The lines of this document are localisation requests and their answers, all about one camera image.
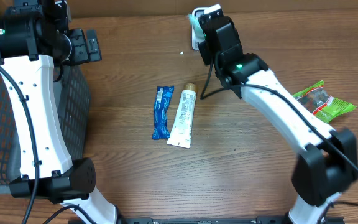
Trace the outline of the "green gummy candy bag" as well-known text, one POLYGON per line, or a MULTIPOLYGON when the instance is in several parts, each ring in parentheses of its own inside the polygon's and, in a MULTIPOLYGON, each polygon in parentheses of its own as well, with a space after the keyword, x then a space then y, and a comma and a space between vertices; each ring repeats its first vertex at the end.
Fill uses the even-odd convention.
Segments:
POLYGON ((334 118, 357 108, 352 103, 329 95, 324 89, 324 80, 295 93, 293 97, 315 117, 327 124, 334 118))

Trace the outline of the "white tube gold cap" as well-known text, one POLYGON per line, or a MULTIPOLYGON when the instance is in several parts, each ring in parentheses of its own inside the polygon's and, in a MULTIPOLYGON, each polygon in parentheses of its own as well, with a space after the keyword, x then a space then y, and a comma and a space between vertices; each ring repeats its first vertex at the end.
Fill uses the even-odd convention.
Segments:
POLYGON ((167 144, 189 149, 198 87, 187 83, 181 93, 175 120, 167 144))

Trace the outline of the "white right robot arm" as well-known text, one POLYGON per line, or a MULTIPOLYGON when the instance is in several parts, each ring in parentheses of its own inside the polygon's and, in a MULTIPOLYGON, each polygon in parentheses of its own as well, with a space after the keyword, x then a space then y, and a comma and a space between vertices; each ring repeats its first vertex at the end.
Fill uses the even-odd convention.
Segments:
POLYGON ((204 64, 225 89, 257 108, 298 157, 291 179, 298 198, 286 221, 321 223, 329 206, 358 179, 356 137, 315 117, 260 57, 245 54, 233 21, 220 5, 206 8, 197 20, 204 36, 198 44, 204 64))

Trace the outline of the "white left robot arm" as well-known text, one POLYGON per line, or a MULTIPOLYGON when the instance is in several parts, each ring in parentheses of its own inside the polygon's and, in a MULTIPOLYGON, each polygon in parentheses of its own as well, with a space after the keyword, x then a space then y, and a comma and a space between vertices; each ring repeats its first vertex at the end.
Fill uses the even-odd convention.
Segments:
POLYGON ((73 159, 63 140, 53 91, 55 67, 101 60, 93 30, 69 28, 65 1, 15 1, 0 16, 0 74, 19 137, 15 198, 46 199, 85 223, 117 223, 117 208, 96 187, 89 158, 73 159))

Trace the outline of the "blue snack wrapper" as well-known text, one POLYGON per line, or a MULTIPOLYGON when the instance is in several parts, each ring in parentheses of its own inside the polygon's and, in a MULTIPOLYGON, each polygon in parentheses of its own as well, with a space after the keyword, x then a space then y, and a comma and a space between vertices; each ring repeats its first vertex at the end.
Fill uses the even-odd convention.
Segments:
POLYGON ((174 86, 158 86, 154 103, 154 133, 153 140, 168 139, 170 132, 167 128, 167 110, 169 108, 174 86))

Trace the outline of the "teal wet wipes pack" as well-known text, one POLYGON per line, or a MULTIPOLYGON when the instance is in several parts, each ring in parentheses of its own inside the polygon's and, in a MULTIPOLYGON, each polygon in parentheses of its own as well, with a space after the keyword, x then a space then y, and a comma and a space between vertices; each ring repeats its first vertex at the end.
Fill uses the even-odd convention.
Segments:
POLYGON ((200 22, 199 22, 198 18, 192 14, 188 14, 187 17, 190 21, 190 24, 192 26, 193 32, 195 33, 195 36, 199 39, 203 39, 204 33, 200 26, 200 22))

